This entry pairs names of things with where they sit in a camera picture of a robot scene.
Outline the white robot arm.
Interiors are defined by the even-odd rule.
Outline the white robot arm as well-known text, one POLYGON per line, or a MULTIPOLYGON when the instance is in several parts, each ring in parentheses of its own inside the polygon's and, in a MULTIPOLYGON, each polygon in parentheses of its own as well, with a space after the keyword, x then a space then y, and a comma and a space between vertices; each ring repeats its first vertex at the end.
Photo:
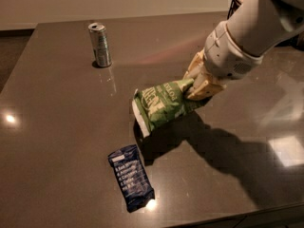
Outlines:
POLYGON ((244 77, 277 44, 304 30, 304 0, 244 0, 208 35, 184 74, 194 83, 185 92, 199 101, 244 77))

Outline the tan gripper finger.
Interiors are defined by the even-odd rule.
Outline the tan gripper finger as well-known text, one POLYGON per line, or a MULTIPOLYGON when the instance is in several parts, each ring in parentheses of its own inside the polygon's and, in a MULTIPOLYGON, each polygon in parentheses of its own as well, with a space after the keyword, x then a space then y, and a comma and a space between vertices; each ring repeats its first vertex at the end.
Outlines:
POLYGON ((226 85, 217 80, 204 67, 187 70, 184 79, 194 80, 194 83, 185 92, 188 100, 200 101, 212 97, 226 88, 226 85))
POLYGON ((203 51, 199 51, 193 57, 189 67, 183 75, 184 79, 203 79, 204 78, 204 62, 203 62, 203 51))

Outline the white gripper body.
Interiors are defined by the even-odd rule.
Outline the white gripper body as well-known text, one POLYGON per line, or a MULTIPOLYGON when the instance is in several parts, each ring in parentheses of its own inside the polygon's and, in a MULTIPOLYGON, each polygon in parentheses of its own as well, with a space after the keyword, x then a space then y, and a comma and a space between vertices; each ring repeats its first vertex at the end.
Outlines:
POLYGON ((220 22, 207 37, 203 61, 207 70, 219 79, 239 80, 259 66, 263 57, 243 51, 231 38, 227 22, 220 22))

